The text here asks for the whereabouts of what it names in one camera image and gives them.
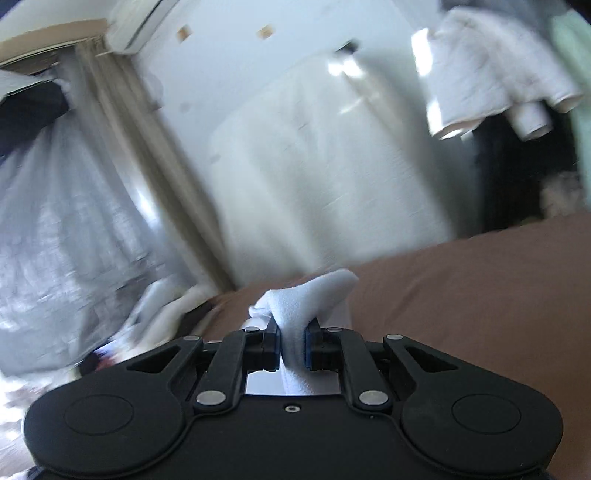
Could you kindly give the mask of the white t-shirt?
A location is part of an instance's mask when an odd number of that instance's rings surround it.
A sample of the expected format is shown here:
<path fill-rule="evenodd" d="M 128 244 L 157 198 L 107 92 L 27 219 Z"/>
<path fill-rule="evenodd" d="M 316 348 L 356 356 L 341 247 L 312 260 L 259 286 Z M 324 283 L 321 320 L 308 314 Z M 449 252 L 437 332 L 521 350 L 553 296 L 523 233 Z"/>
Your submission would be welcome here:
<path fill-rule="evenodd" d="M 339 393 L 338 375 L 313 372 L 304 363 L 304 333 L 312 321 L 322 327 L 352 327 L 348 298 L 359 278 L 346 269 L 318 276 L 290 288 L 269 290 L 249 307 L 246 330 L 263 330 L 270 322 L 280 329 L 280 369 L 250 373 L 245 392 L 250 395 L 311 396 Z"/>

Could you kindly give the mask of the cream towel green trim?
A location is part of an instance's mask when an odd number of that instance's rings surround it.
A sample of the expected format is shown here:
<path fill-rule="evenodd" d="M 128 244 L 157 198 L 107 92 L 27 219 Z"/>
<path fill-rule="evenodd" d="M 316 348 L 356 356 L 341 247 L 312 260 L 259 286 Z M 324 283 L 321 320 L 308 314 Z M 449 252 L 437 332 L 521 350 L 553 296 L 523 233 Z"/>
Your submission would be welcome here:
<path fill-rule="evenodd" d="M 161 307 L 146 329 L 139 335 L 135 346 L 147 351 L 172 340 L 183 329 L 182 318 L 198 307 L 214 307 L 217 296 L 208 287 L 193 286 L 182 296 Z"/>

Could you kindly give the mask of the white covered mattress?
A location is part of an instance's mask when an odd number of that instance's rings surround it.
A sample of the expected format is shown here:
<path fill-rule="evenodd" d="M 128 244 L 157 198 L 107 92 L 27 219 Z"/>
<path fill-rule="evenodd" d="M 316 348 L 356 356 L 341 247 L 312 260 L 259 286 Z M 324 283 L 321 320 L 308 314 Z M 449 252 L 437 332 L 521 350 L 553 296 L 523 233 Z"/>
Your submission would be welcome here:
<path fill-rule="evenodd" d="M 425 122 L 353 54 L 311 56 L 211 135 L 211 191 L 238 285 L 445 243 L 470 220 Z"/>

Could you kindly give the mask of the silver foil window cover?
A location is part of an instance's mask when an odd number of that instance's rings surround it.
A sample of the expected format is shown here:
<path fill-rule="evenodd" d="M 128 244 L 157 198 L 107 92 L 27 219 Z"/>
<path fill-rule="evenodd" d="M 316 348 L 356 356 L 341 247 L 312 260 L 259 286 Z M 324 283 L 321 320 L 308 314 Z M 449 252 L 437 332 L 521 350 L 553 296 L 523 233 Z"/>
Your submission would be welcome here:
<path fill-rule="evenodd" d="M 69 366 L 143 294 L 190 286 L 148 197 L 115 170 L 112 135 L 80 78 L 1 75 L 1 371 Z"/>

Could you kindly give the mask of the beige curtain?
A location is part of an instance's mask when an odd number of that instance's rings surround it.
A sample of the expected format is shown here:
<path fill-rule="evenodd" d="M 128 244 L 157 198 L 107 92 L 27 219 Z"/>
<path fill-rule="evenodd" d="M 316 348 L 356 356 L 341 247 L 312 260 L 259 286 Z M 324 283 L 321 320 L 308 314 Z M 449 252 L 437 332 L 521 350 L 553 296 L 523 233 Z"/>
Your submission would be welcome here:
<path fill-rule="evenodd" d="M 100 37 L 75 54 L 122 157 L 115 168 L 163 248 L 194 283 L 235 289 L 221 229 L 204 188 L 159 120 L 131 59 L 107 50 Z"/>

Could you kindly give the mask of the white fleece garment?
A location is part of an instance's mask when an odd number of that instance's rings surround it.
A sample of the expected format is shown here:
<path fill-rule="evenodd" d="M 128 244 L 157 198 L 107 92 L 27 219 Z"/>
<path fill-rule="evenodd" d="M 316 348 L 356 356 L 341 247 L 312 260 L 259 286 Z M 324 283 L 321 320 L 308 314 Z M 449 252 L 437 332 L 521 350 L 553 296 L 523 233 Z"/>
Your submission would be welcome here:
<path fill-rule="evenodd" d="M 412 37 L 432 136 L 448 139 L 503 115 L 523 141 L 552 129 L 548 108 L 565 114 L 583 93 L 550 44 L 500 13 L 458 6 Z"/>

